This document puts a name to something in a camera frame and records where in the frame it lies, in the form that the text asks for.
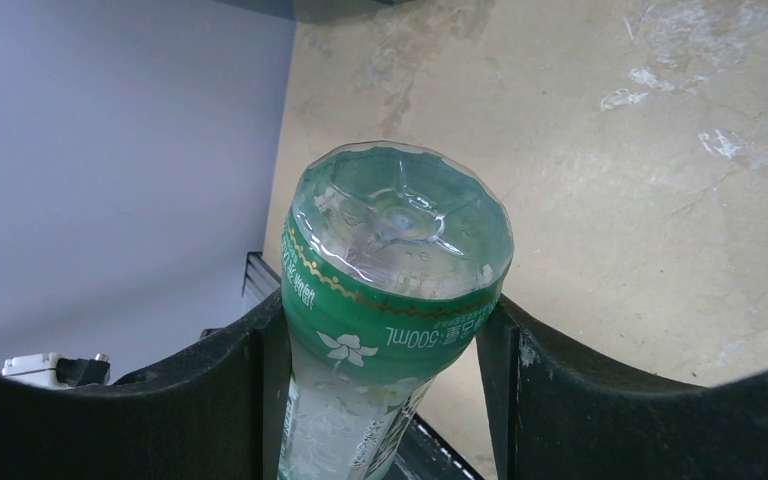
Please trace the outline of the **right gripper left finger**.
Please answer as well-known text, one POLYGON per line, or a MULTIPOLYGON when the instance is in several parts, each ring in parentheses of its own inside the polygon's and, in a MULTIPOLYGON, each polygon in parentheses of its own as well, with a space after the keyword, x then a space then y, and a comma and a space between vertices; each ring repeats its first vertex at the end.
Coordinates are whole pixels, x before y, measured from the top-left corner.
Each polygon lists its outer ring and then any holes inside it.
POLYGON ((0 479, 274 479, 289 376, 279 292, 109 386, 0 376, 0 479))

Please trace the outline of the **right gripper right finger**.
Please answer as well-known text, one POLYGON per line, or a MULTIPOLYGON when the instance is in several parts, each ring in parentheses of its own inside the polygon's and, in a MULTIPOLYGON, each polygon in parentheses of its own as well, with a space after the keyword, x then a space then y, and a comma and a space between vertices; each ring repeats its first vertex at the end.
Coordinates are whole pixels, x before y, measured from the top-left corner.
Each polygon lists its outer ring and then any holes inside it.
POLYGON ((508 298, 477 349, 502 479, 768 479, 768 371, 714 387, 660 377, 508 298))

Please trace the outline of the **green bottle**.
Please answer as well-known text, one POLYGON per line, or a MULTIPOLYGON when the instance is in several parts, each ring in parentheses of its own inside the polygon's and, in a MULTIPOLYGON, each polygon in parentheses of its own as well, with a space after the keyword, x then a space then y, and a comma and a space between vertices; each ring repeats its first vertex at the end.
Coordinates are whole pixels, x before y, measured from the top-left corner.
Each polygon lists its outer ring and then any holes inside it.
POLYGON ((376 141, 304 170, 280 254, 291 374, 302 364, 373 386, 411 381, 419 405, 496 306, 514 240, 502 202, 474 172, 376 141))

